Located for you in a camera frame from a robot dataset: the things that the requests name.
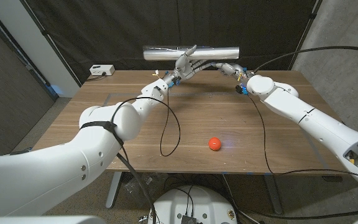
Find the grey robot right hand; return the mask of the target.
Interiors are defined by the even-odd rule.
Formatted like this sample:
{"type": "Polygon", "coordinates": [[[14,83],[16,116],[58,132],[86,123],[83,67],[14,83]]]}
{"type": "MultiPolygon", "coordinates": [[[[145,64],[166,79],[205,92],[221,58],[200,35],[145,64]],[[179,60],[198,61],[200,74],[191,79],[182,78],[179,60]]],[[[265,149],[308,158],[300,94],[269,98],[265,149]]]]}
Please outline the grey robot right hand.
{"type": "Polygon", "coordinates": [[[249,77],[247,69],[236,63],[212,63],[214,68],[217,68],[224,76],[233,77],[240,83],[247,83],[249,77]]]}

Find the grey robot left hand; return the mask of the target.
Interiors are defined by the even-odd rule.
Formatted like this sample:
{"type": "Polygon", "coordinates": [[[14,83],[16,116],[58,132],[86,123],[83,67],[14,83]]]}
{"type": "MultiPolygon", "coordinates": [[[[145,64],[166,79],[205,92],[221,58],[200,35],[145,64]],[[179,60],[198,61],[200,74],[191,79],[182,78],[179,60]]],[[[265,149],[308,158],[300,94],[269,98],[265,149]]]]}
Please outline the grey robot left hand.
{"type": "Polygon", "coordinates": [[[166,74],[162,79],[170,88],[173,85],[179,85],[181,82],[189,80],[197,72],[200,72],[211,66],[211,63],[203,65],[206,60],[191,62],[189,56],[192,55],[197,45],[181,54],[175,62],[175,68],[172,73],[166,74]]]}

